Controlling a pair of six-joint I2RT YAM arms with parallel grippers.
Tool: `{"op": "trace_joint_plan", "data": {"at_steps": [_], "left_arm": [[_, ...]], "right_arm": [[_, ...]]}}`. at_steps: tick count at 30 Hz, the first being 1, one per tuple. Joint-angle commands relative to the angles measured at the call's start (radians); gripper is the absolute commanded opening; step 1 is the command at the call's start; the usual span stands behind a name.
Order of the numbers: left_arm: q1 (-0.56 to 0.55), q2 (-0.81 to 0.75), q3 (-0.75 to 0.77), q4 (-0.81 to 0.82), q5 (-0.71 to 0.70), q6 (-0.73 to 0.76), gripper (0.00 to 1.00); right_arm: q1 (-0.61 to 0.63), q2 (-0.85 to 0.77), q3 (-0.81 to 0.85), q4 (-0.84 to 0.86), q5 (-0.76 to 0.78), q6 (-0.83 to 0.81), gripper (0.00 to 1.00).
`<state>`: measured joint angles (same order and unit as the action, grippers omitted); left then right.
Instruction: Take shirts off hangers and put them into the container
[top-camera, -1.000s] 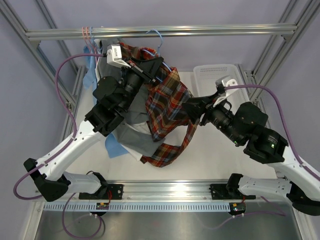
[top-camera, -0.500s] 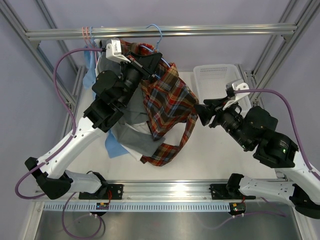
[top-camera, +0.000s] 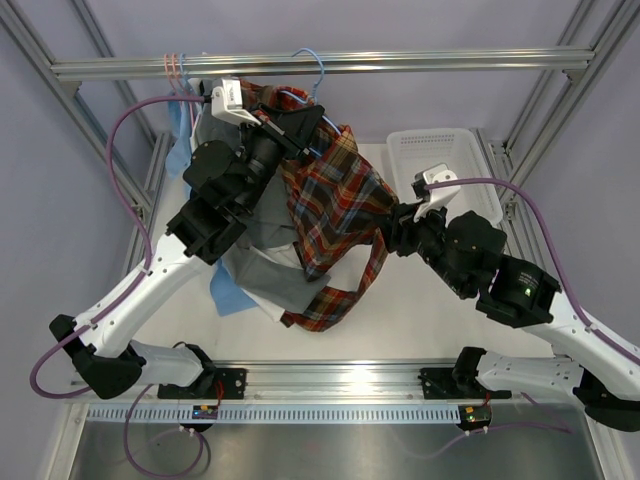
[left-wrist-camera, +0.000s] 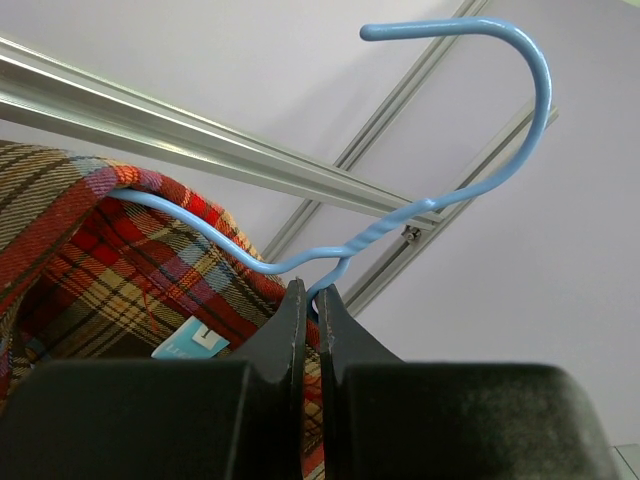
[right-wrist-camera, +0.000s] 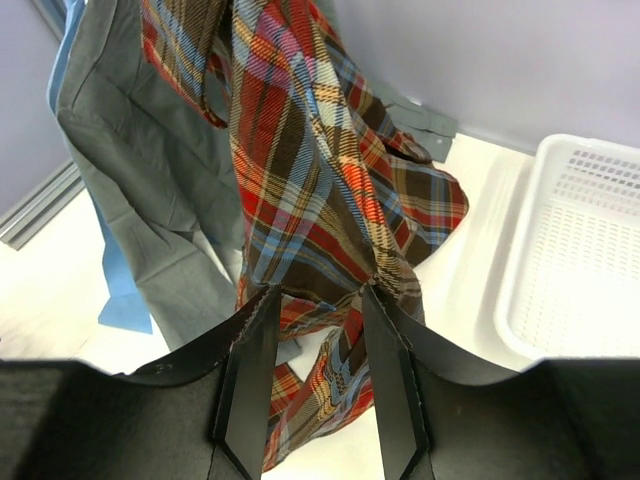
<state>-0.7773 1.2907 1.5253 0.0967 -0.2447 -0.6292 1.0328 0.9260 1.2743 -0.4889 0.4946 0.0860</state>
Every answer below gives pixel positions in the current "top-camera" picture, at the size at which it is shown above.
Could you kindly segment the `plaid shirt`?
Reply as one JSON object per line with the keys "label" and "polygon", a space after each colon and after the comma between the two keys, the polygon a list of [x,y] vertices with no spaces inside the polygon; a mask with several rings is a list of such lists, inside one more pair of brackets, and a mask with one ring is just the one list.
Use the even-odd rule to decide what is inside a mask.
{"label": "plaid shirt", "polygon": [[390,213],[397,197],[359,153],[351,128],[337,135],[321,121],[311,146],[328,147],[315,158],[283,160],[287,208],[298,239],[295,251],[307,280],[331,280],[301,313],[286,310],[277,323],[318,333],[338,325],[362,299],[387,258],[377,215]]}

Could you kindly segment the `light blue hanger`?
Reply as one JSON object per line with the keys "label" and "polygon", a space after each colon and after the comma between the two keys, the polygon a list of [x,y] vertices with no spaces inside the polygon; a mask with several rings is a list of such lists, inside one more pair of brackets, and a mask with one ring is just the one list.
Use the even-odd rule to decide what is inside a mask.
{"label": "light blue hanger", "polygon": [[[316,79],[312,83],[311,90],[310,91],[300,90],[299,92],[297,89],[293,87],[288,87],[288,86],[278,87],[276,89],[276,98],[278,98],[279,100],[284,100],[286,98],[287,100],[284,101],[283,105],[287,107],[291,105],[294,106],[294,108],[298,108],[298,107],[306,108],[306,107],[317,106],[319,103],[318,90],[322,82],[324,81],[325,74],[326,74],[325,64],[321,56],[317,52],[315,52],[313,49],[308,47],[299,48],[298,50],[294,51],[291,54],[287,54],[287,53],[277,54],[277,56],[287,60],[294,59],[300,55],[308,55],[312,57],[317,66],[318,73],[317,73]],[[324,126],[329,127],[329,129],[332,130],[337,135],[337,137],[340,137],[342,135],[343,132],[341,128],[335,122],[333,122],[326,115],[326,113],[323,114],[321,123]],[[319,149],[314,146],[307,147],[307,148],[315,158],[320,158],[328,150],[328,147],[324,149]]]}

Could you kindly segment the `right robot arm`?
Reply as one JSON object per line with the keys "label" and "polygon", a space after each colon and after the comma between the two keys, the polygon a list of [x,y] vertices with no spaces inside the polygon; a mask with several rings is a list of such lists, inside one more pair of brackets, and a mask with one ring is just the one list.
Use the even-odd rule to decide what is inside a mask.
{"label": "right robot arm", "polygon": [[592,420],[622,432],[639,429],[637,351],[596,320],[583,324],[565,288],[537,265],[504,254],[506,234],[473,211],[448,220],[444,207],[416,215],[400,204],[381,220],[388,252],[418,255],[462,300],[500,325],[548,342],[551,358],[525,359],[481,347],[459,354],[445,384],[464,398],[538,393],[568,399]]}

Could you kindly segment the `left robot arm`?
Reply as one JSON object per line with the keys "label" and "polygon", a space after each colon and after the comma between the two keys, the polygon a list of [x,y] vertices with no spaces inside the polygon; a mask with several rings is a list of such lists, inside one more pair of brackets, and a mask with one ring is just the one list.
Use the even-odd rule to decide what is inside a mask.
{"label": "left robot arm", "polygon": [[208,396],[216,367],[193,344],[175,348],[140,343],[134,336],[181,286],[214,265],[240,238],[241,218],[253,212],[279,164],[310,152],[324,115],[320,105],[280,110],[263,103],[226,114],[239,123],[242,146],[221,140],[198,146],[183,173],[189,199],[168,222],[152,256],[132,270],[90,310],[57,316],[50,331],[99,398],[116,398],[137,385],[157,385],[165,398]]}

